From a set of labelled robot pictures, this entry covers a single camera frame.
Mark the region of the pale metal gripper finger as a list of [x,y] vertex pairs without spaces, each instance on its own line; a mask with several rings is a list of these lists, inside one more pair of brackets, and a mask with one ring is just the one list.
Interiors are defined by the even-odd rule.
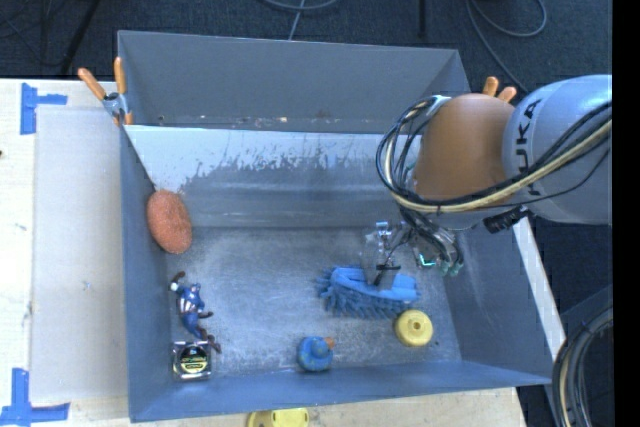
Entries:
[[368,284],[373,284],[376,280],[378,275],[377,265],[380,258],[381,253],[378,233],[376,231],[372,231],[365,234],[360,252],[360,265]]
[[375,265],[375,286],[377,288],[391,288],[395,275],[400,269],[394,258],[396,247],[393,245],[395,232],[388,222],[378,222],[378,259]]

